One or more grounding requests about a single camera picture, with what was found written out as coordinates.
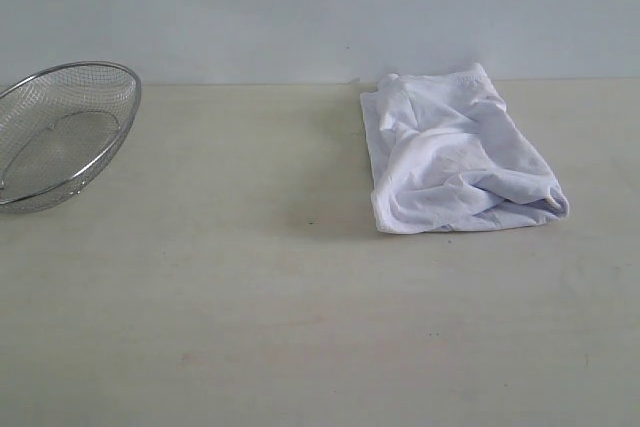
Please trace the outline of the white t-shirt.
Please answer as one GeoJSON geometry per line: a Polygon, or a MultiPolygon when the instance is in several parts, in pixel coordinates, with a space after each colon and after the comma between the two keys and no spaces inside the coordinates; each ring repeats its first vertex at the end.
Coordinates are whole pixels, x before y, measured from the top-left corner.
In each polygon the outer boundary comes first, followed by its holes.
{"type": "Polygon", "coordinates": [[[411,235],[533,227],[569,202],[481,64],[389,74],[360,96],[378,231],[411,235]]]}

